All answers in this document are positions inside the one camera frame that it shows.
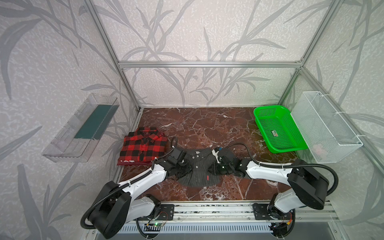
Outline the grey pinstriped long sleeve shirt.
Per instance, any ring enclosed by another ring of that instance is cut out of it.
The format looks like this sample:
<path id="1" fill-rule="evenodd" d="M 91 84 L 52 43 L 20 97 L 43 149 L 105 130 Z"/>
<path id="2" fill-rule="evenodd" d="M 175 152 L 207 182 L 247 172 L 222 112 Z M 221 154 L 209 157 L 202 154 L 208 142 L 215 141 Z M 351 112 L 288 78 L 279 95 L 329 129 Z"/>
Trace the grey pinstriped long sleeve shirt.
<path id="1" fill-rule="evenodd" d="M 189 188 L 203 188 L 217 185 L 221 182 L 220 175 L 209 172 L 209 168 L 217 162 L 212 149 L 186 150 L 184 160 L 187 160 L 192 171 L 178 179 L 178 183 Z"/>

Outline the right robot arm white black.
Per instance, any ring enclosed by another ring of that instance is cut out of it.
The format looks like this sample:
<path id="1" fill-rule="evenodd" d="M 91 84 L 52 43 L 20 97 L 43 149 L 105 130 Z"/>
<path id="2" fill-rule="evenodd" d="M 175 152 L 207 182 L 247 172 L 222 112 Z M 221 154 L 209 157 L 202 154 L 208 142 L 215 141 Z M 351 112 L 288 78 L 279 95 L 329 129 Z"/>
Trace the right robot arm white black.
<path id="1" fill-rule="evenodd" d="M 251 158 L 240 160 L 226 148 L 216 148 L 212 150 L 212 155 L 214 162 L 209 172 L 214 175 L 263 179 L 290 187 L 272 197 L 268 213 L 274 218 L 301 207 L 324 209 L 329 180 L 303 160 L 296 160 L 292 164 L 256 163 Z"/>

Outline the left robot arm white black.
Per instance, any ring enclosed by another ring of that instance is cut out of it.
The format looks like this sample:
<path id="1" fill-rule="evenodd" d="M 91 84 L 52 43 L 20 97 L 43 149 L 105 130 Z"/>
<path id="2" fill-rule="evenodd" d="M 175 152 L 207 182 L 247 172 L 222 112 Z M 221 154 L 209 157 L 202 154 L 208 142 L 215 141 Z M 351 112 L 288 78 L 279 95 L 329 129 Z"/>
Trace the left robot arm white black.
<path id="1" fill-rule="evenodd" d="M 83 229 L 98 230 L 105 239 L 115 236 L 125 223 L 153 214 L 160 202 L 154 197 L 137 197 L 152 186 L 169 177 L 183 177 L 192 171 L 185 160 L 186 151 L 173 150 L 163 158 L 153 161 L 152 166 L 130 180 L 106 183 L 91 207 L 80 220 Z"/>

